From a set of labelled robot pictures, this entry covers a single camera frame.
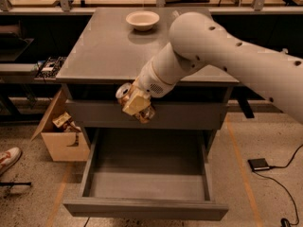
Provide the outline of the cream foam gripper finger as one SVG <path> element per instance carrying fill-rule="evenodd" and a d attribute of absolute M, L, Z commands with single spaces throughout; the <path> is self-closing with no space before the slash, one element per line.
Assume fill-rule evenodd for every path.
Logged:
<path fill-rule="evenodd" d="M 122 111 L 129 115 L 137 114 L 151 105 L 150 98 L 149 94 L 132 86 L 122 98 Z"/>

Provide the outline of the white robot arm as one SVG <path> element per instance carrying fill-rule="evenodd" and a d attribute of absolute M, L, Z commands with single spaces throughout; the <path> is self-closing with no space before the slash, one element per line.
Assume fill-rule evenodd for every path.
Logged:
<path fill-rule="evenodd" d="M 215 66 L 303 123 L 303 63 L 298 57 L 243 42 L 198 12 L 178 16 L 169 42 L 142 68 L 133 83 L 116 92 L 122 111 L 139 121 L 154 115 L 151 99 L 207 65 Z"/>

